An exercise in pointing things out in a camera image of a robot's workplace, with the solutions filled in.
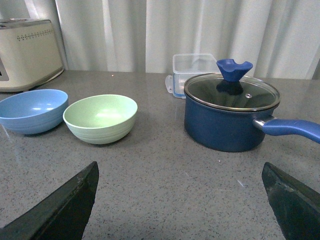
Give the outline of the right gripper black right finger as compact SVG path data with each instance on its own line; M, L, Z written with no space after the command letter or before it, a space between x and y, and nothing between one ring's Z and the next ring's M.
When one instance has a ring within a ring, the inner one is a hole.
M287 240L320 238L320 194L275 165L261 173L268 202Z

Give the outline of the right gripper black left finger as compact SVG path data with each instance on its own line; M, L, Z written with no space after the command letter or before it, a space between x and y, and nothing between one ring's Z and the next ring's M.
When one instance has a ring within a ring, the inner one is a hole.
M99 167L93 161L48 197L0 230L2 240L80 240L95 203Z

